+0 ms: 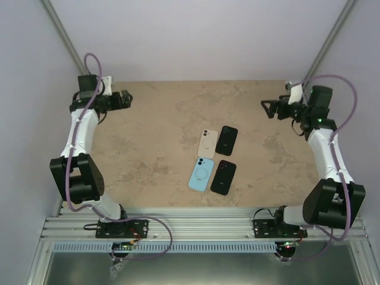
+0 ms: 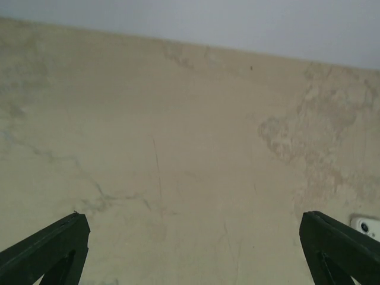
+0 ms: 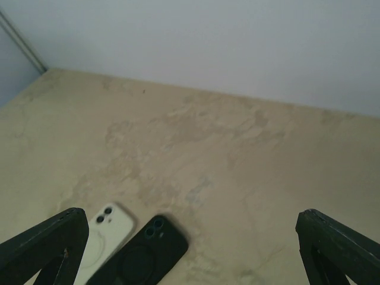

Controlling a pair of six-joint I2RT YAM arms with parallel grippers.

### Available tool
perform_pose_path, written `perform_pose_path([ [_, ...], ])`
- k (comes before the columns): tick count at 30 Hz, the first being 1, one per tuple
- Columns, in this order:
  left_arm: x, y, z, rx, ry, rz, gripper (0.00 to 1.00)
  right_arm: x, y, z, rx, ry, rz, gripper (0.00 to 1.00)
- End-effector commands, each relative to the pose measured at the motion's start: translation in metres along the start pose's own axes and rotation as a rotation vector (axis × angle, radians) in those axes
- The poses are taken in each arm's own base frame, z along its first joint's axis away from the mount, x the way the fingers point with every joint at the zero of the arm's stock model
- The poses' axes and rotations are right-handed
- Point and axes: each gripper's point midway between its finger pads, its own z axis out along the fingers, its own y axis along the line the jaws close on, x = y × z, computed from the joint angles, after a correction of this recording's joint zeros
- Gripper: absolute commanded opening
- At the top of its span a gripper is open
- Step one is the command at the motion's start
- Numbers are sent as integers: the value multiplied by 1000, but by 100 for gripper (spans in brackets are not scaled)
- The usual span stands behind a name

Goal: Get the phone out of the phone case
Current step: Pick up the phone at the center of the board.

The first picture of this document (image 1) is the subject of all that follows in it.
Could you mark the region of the beige phone case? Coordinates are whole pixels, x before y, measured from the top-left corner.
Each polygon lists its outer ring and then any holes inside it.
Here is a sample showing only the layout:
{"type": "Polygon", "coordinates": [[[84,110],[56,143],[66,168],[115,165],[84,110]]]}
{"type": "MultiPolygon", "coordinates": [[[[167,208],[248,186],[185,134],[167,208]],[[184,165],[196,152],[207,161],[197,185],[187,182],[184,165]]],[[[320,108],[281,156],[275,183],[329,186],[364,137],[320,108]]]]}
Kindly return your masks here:
{"type": "Polygon", "coordinates": [[[210,129],[203,129],[197,155],[199,157],[205,157],[207,159],[212,159],[215,154],[218,132],[210,129]]]}

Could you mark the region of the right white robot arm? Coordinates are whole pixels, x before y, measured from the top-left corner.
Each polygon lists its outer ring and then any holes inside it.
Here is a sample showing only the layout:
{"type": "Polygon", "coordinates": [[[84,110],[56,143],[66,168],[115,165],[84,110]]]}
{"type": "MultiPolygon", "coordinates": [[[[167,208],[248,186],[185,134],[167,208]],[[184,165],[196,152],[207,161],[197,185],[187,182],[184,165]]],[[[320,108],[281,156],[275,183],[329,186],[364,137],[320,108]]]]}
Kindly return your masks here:
{"type": "Polygon", "coordinates": [[[303,136],[312,149],[319,176],[318,183],[300,206],[283,205],[274,213],[273,232],[286,237],[302,226],[341,229],[346,235],[358,214],[366,191],[349,174],[338,145],[334,120],[328,118],[333,91],[315,85],[309,99],[301,98],[302,86],[289,86],[289,94],[277,100],[263,100],[267,116],[299,123],[303,136]]]}

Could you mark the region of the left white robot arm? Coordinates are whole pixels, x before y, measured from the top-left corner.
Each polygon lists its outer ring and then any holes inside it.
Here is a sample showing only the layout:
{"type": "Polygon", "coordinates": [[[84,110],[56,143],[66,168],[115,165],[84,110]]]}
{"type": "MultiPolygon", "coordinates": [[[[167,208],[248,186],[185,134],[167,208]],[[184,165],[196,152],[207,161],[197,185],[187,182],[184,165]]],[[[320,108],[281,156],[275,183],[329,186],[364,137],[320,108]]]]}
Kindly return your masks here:
{"type": "Polygon", "coordinates": [[[50,171],[62,199],[72,211],[90,208],[100,219],[110,222],[117,237],[130,230],[123,207],[105,193],[103,175],[90,151],[96,127],[114,110],[127,109],[133,96],[127,91],[113,91],[112,77],[80,75],[79,91],[73,95],[69,111],[71,128],[65,148],[50,161],[50,171]]]}

